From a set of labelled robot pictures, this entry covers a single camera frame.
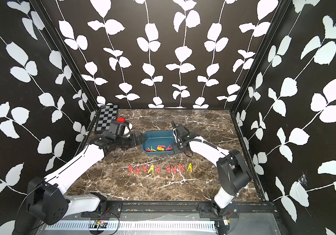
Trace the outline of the red clothespin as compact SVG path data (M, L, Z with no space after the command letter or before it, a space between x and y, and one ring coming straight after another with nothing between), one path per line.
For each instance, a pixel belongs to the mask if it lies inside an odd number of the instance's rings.
M130 174L135 171L134 168L131 165L128 166L128 169L129 169Z
M136 166L136 174L139 175L141 171L142 166Z
M172 173L176 174L177 173L177 166L176 165L171 165L171 171L172 171Z
M166 170L167 170L168 173L171 173L170 165L165 165L165 168L166 168Z
M144 172L147 172L148 164L144 164L142 167L143 167L143 171L144 171Z
M178 164L178 171L179 172L186 172L185 168L181 164Z
M155 170L157 171L158 174L161 173L161 166L160 165L155 165Z

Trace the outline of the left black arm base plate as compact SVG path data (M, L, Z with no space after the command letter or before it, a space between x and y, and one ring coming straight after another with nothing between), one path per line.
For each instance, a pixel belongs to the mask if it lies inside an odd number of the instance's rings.
M81 218L107 219L111 217L119 218L121 215L123 203L121 201L101 201L95 211L82 212Z

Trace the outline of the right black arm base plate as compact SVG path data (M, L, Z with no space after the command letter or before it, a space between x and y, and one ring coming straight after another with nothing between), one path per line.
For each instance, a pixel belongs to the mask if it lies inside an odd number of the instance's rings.
M201 218L239 218L238 208L235 203L230 203L225 208L221 209L215 202L200 202L198 204L198 212Z

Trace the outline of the teal plastic storage box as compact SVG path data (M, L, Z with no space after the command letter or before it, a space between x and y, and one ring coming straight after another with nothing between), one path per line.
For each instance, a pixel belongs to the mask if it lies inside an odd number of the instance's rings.
M165 152L146 152L145 149L153 147L154 149L157 145L162 145L168 147L175 143L175 138L173 131L150 131L145 134L146 142L142 144L142 149L147 155L172 155L174 154L173 150Z

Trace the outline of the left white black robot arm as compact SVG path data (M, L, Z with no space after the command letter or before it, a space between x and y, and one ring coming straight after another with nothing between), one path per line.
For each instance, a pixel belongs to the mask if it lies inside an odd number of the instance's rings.
M127 150L144 142L146 137L140 132L114 140L107 136L95 139L55 172L29 182L27 212L47 225L53 225L67 215L97 211L102 213L105 211L106 198L99 193L67 196L66 192L82 174L110 152L118 148Z

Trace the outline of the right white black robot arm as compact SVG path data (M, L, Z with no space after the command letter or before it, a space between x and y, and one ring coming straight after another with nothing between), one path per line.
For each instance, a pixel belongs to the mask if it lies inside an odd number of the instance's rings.
M242 154L237 150L217 147L195 133L180 134L177 128L173 130L173 135L175 152L190 150L216 166L220 189L212 199L212 211L216 216L225 215L226 208L252 181L252 174Z

